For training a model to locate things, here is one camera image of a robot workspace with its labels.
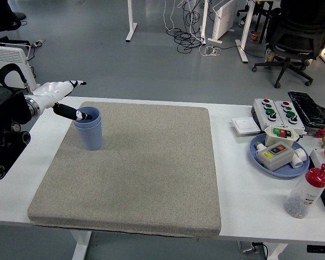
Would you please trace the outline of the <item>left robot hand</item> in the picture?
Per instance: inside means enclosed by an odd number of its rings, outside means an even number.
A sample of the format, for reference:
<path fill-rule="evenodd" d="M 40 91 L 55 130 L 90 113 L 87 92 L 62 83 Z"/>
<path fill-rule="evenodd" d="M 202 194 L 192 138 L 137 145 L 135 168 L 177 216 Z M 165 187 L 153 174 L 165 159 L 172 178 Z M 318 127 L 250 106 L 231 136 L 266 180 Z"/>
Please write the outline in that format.
<path fill-rule="evenodd" d="M 42 115 L 45 109 L 52 108 L 55 114 L 67 119 L 91 120 L 93 118 L 92 115 L 59 103 L 75 87 L 86 84 L 86 82 L 80 80 L 69 80 L 64 82 L 47 82 L 41 85 L 32 94 L 25 96 L 31 116 L 37 118 Z"/>

